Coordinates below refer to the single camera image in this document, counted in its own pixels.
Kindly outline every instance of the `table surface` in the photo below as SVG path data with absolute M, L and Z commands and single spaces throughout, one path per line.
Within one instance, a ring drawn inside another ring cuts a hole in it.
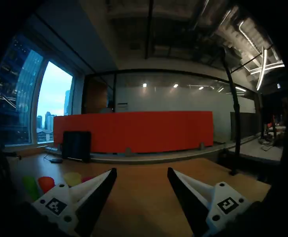
M 62 175 L 74 171 L 82 175 L 97 176 L 113 167 L 117 179 L 107 199 L 92 235 L 97 236 L 192 236 L 189 224 L 167 178 L 172 167 L 194 179 L 209 185 L 225 181 L 251 201 L 262 200 L 268 192 L 268 184 L 242 174 L 230 176 L 228 169 L 204 158 L 186 161 L 148 164 L 114 165 L 80 163 L 64 160 L 51 164 L 37 154 L 11 163 L 12 179 L 20 201 L 27 197 L 21 178 L 50 176 L 55 183 L 63 182 Z

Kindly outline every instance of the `orange partition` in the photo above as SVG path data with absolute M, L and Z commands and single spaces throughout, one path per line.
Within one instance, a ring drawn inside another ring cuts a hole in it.
M 64 131 L 90 131 L 91 152 L 164 152 L 213 145 L 211 111 L 95 113 L 54 118 L 54 144 Z

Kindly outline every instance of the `window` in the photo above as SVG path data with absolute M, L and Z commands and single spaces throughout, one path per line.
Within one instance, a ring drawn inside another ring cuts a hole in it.
M 30 45 L 24 36 L 14 37 L 0 67 L 0 144 L 31 143 L 31 104 L 43 57 Z
M 54 117 L 68 115 L 72 76 L 49 62 L 44 73 L 36 118 L 37 142 L 54 140 Z

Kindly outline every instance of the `plastic cup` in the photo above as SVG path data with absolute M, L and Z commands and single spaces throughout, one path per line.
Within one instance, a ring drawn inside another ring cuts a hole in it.
M 81 184 L 81 174 L 77 172 L 66 173 L 64 174 L 64 180 L 68 186 L 74 187 L 78 184 Z
M 43 176 L 38 179 L 38 184 L 40 185 L 43 193 L 47 193 L 55 186 L 54 179 L 48 176 Z
M 94 178 L 94 177 L 92 177 L 92 176 L 84 177 L 84 178 L 81 179 L 81 183 L 86 182 L 86 181 L 88 181 L 88 180 L 91 180 L 91 179 L 93 179 L 93 178 Z
M 24 176 L 22 177 L 22 183 L 33 201 L 39 199 L 40 194 L 38 192 L 38 186 L 34 177 Z

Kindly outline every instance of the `window frame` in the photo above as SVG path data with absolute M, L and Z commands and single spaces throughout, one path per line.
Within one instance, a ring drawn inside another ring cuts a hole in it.
M 75 84 L 76 80 L 79 78 L 79 70 L 75 69 L 75 67 L 72 67 L 69 63 L 66 63 L 59 57 L 55 50 L 52 50 L 52 47 L 46 47 L 44 43 L 42 43 L 38 38 L 35 37 L 35 35 L 31 36 L 28 35 L 28 33 L 25 31 L 20 31 L 16 35 L 21 34 L 25 38 L 27 38 L 30 42 L 30 47 L 32 50 L 36 51 L 38 54 L 40 54 L 43 57 L 43 62 L 41 64 L 38 78 L 36 80 L 36 84 L 34 87 L 32 102 L 31 102 L 31 110 L 30 110 L 30 134 L 29 137 L 31 138 L 30 143 L 24 143 L 24 144 L 12 144 L 12 145 L 5 145 L 5 151 L 17 151 L 17 150 L 23 150 L 23 149 L 30 149 L 30 148 L 36 148 L 41 147 L 44 145 L 53 146 L 54 141 L 47 141 L 38 143 L 37 142 L 37 133 L 36 133 L 36 117 L 37 117 L 37 107 L 38 107 L 38 98 L 41 90 L 41 84 L 43 81 L 43 77 L 45 74 L 45 70 L 47 68 L 48 62 L 53 63 L 60 69 L 64 70 L 66 73 L 70 74 L 72 76 L 72 84 L 70 87 L 70 95 L 69 95 L 69 111 L 68 115 L 72 115 L 73 112 L 73 102 L 74 102 L 74 91 L 75 91 Z M 7 55 L 8 51 L 10 50 L 12 46 L 12 42 L 9 44 L 5 56 Z

